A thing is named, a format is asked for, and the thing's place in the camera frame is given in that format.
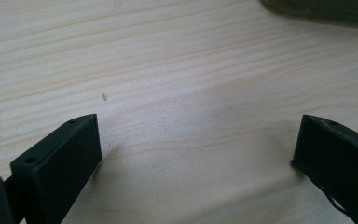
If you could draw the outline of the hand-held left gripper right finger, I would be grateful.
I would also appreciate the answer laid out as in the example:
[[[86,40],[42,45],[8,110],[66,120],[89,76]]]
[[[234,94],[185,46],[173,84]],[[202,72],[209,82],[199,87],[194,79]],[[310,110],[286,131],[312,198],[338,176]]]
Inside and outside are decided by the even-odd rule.
[[[302,117],[291,164],[358,224],[358,132],[329,119]]]

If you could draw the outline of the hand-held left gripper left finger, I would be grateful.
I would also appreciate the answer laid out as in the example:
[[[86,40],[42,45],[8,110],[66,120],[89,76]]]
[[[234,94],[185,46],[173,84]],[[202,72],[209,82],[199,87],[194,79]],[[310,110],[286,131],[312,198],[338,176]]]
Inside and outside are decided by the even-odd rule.
[[[15,221],[61,224],[101,160],[97,116],[65,122],[10,163]]]

